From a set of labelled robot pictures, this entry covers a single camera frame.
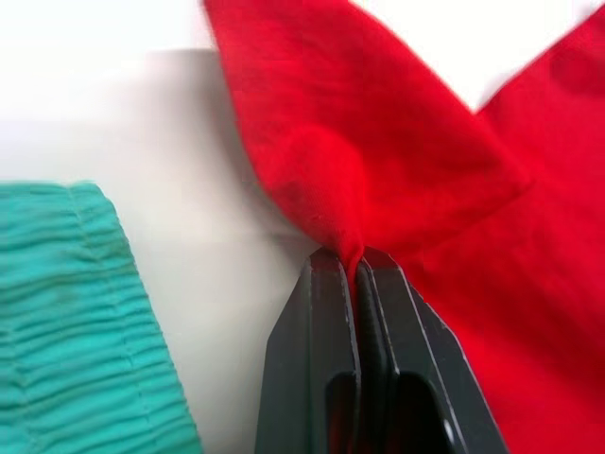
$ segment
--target teal fabric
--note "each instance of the teal fabric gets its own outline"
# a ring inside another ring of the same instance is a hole
[[[0,185],[0,453],[200,453],[112,204]]]

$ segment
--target shirred fabric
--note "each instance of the shirred fabric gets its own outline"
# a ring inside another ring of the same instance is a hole
[[[201,452],[112,204],[0,185],[0,452]]]
[[[346,0],[204,3],[284,213],[350,276],[365,246],[393,256],[511,452],[602,449],[605,7],[474,114]]]

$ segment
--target red garment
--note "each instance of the red garment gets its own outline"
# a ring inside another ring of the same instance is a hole
[[[389,252],[514,453],[605,444],[605,8],[474,115],[344,0],[206,0],[263,187],[349,271]]]

